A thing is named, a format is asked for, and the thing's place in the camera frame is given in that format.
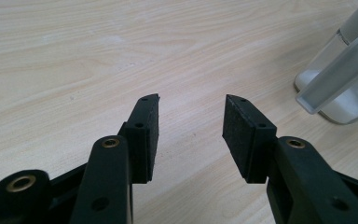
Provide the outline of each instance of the light wood grain surface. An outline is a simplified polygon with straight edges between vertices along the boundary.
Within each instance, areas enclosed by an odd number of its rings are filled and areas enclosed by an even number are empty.
[[[0,180],[87,161],[138,98],[159,93],[154,179],[134,186],[136,223],[274,223],[221,137],[226,94],[278,136],[310,141],[358,178],[358,122],[309,115],[293,81],[358,0],[0,0]]]

